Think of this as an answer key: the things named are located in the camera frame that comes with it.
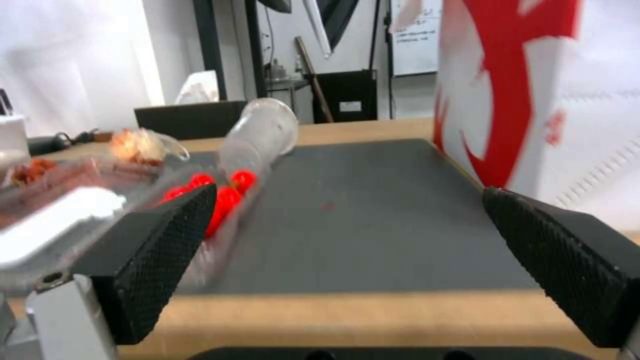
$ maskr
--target white curtain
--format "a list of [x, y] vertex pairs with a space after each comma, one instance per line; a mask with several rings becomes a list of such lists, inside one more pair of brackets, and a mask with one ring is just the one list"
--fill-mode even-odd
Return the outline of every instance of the white curtain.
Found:
[[0, 87], [28, 117], [28, 136], [136, 127], [133, 109], [150, 104], [132, 29], [146, 21], [140, 1], [2, 0], [2, 8]]

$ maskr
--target whiteboard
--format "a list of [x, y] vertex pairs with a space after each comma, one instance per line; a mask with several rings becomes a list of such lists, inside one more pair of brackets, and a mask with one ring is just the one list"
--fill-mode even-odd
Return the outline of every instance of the whiteboard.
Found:
[[[406, 0], [390, 0], [391, 19], [395, 19]], [[422, 13], [415, 23], [391, 34], [392, 76], [405, 76], [438, 70], [438, 39], [442, 0], [422, 0]]]

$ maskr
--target wooden countertop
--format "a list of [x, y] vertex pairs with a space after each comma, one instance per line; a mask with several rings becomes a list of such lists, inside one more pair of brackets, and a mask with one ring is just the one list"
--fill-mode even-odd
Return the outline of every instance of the wooden countertop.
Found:
[[[299, 145], [432, 136], [430, 119], [302, 126]], [[211, 151], [220, 139], [183, 142]], [[104, 144], [51, 156], [99, 154]], [[184, 359], [224, 346], [541, 346], [614, 359], [595, 348], [541, 290], [174, 296], [126, 359]]]

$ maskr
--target red and white box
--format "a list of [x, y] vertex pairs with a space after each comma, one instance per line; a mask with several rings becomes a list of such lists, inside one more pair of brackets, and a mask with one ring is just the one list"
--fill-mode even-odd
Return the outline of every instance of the red and white box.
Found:
[[640, 0], [444, 0], [437, 83], [472, 177], [640, 230]]

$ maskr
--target red ball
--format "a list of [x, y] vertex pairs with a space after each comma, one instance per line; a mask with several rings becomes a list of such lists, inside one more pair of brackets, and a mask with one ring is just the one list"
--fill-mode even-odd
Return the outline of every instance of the red ball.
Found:
[[249, 170], [238, 170], [231, 175], [231, 183], [241, 195], [244, 195], [257, 179], [257, 176]]
[[197, 172], [191, 176], [189, 187], [192, 189], [199, 188], [204, 185], [215, 184], [216, 180], [205, 172]]
[[216, 208], [213, 210], [211, 220], [207, 226], [205, 236], [210, 238], [213, 236], [225, 221], [229, 213], [242, 201], [242, 195], [229, 186], [221, 186], [218, 188], [218, 197], [216, 199]]
[[189, 189], [187, 189], [185, 186], [176, 186], [175, 188], [170, 188], [166, 193], [164, 193], [163, 202], [173, 200], [188, 192]]

